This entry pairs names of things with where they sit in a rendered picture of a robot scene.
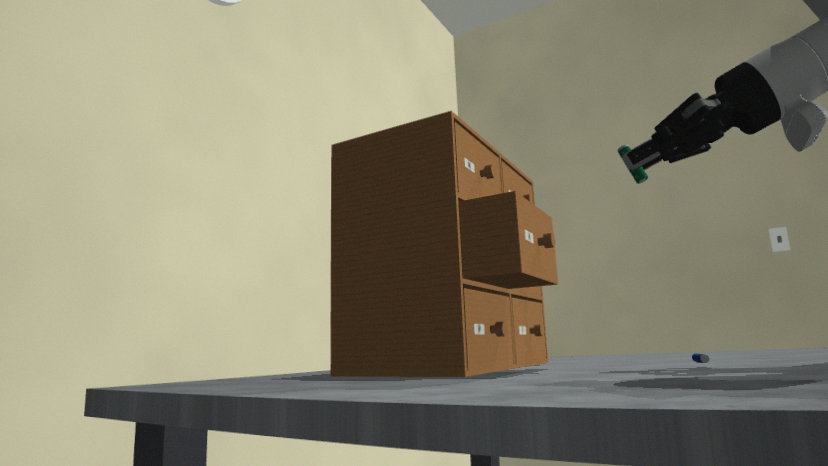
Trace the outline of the brown wooden drawer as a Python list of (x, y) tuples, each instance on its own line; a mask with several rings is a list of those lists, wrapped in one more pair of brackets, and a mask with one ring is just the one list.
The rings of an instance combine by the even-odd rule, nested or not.
[(458, 205), (462, 278), (507, 289), (558, 284), (549, 215), (516, 191)]
[(458, 192), (469, 199), (501, 194), (499, 158), (456, 122), (454, 132)]
[(524, 293), (528, 293), (528, 294), (537, 295), (537, 296), (541, 296), (541, 297), (542, 297), (542, 295), (541, 295), (541, 286), (538, 286), (538, 287), (527, 287), (527, 288), (516, 288), (516, 289), (511, 289), (511, 290), (515, 290), (515, 291), (519, 291), (519, 292), (524, 292)]
[[(533, 203), (532, 186), (501, 161), (503, 193), (516, 191)], [(532, 195), (531, 195), (532, 194)]]
[(546, 360), (542, 303), (511, 297), (516, 364)]
[(463, 288), (463, 299), (467, 371), (514, 364), (509, 297)]

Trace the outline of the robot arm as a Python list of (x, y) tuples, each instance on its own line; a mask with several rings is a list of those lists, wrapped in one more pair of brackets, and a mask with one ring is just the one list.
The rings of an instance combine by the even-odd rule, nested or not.
[(809, 102), (828, 91), (828, 0), (803, 1), (820, 21), (745, 61), (773, 90), (785, 136), (798, 152), (814, 144), (828, 120), (820, 104)]

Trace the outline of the green aa battery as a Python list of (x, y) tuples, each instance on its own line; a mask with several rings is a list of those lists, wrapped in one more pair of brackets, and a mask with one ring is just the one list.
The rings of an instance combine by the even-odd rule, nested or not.
[[(631, 150), (631, 148), (629, 147), (629, 145), (625, 144), (625, 145), (619, 147), (617, 151), (618, 151), (619, 155), (622, 158), (623, 154), (625, 154), (626, 152), (628, 152), (630, 150)], [(631, 171), (631, 170), (629, 170), (629, 171), (630, 171), (630, 173), (632, 174), (633, 178), (635, 179), (635, 181), (637, 183), (642, 183), (642, 182), (644, 182), (645, 180), (648, 179), (648, 176), (647, 176), (646, 172), (644, 171), (644, 169), (642, 168), (642, 166), (635, 169), (635, 170), (633, 170), (633, 171)]]

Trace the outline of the brown wooden chest of drawers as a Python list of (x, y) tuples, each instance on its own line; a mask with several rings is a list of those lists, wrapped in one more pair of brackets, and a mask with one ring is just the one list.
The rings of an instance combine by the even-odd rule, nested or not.
[[(331, 145), (331, 377), (468, 377), (548, 363), (541, 296), (462, 278), (448, 111)], [(514, 364), (467, 371), (463, 288), (508, 296)], [(546, 360), (516, 364), (511, 297), (543, 307)]]

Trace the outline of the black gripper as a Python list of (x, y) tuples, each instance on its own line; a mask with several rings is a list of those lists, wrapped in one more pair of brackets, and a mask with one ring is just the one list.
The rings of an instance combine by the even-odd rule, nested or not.
[(623, 154), (628, 169), (642, 166), (646, 170), (662, 159), (673, 163), (707, 152), (709, 143), (722, 138), (731, 127), (754, 134), (781, 118), (773, 90), (749, 63), (719, 76), (715, 91), (706, 100), (699, 93), (691, 95), (654, 128), (652, 139)]

